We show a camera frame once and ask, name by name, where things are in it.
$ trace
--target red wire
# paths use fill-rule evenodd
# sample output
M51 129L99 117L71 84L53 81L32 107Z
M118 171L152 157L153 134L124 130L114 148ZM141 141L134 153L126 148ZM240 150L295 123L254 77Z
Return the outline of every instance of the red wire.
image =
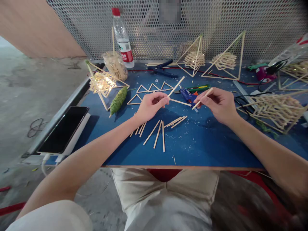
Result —
M166 67L166 68L162 68L162 70L165 70L165 69L181 69L181 68L179 68L179 67ZM139 71L152 71L152 70L128 70L128 71L130 71L130 72L134 72L134 71L139 72ZM228 78L228 77L217 75L217 74L212 74L212 73L210 73L210 74L218 76L218 77L226 78L226 79L232 79L232 78ZM247 85L259 85L258 83L247 83L247 82L243 82L243 81L239 81L239 80L237 80L237 81L240 82L240 83L243 83L243 84L247 84ZM267 84L269 82L270 82L270 80L265 82L265 83L261 83L261 85Z

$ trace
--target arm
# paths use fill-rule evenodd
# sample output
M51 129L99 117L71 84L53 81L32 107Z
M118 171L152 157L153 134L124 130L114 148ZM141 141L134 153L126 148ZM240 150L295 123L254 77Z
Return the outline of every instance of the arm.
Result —
M167 94L145 95L137 113L115 129L83 146L56 167L35 189L17 219L43 205L74 200L77 190L101 167L116 148L141 124L169 104Z
M200 94L194 103L201 101L201 105L209 107L219 122L234 131L280 187L300 199L308 198L308 161L242 119L231 92L213 88L208 97L203 97L206 92Z

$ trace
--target pliers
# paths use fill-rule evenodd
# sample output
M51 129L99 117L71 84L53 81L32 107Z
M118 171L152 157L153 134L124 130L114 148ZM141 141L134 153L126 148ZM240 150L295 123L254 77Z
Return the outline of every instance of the pliers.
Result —
M170 63L173 62L173 59L170 59L169 61L163 63L163 64L159 64L157 66L149 66L148 70L152 70L152 72L150 74L154 74L154 73L158 73L158 74L162 74L171 78L178 78L178 75L176 74L171 74L167 71L162 70L161 68L163 68L164 66L169 65Z

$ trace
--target metal mesh screen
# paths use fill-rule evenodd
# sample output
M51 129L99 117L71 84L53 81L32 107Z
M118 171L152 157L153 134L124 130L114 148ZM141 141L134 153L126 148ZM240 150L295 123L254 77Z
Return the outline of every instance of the metal mesh screen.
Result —
M245 60L270 60L308 32L304 1L182 0L181 23L159 23L158 0L47 0L92 61L112 50L111 7L125 20L134 59L177 59L203 34L206 59L247 30ZM235 55L240 53L240 44Z

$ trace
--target hand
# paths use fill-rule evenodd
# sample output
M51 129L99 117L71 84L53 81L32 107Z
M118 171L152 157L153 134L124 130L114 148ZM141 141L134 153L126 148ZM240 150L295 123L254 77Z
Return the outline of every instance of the hand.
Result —
M143 124L152 119L160 108L165 108L166 104L169 104L169 98L166 93L158 91L145 95L134 117L138 118L138 121Z
M201 105L205 105L211 109L215 118L222 124L229 126L236 119L241 118L236 111L234 96L231 92L225 91L219 88L213 87L213 90L206 97L203 97L209 90L206 90L202 94L198 95L194 100L194 103L201 103L198 105L198 109Z

